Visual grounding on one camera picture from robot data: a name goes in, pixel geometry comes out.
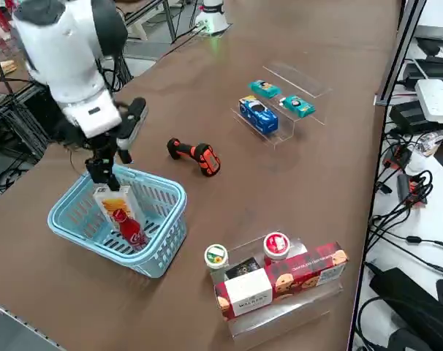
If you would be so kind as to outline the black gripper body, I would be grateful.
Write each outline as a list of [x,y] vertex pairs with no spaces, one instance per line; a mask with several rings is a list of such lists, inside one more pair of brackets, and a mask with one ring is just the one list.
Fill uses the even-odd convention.
[[60,121],[60,144],[72,148],[83,148],[93,154],[93,158],[111,162],[117,154],[122,163],[132,163],[130,147],[138,136],[148,113],[148,105],[143,97],[137,97],[128,105],[114,102],[121,117],[121,123],[110,130],[87,138],[79,127],[74,127],[65,118]]

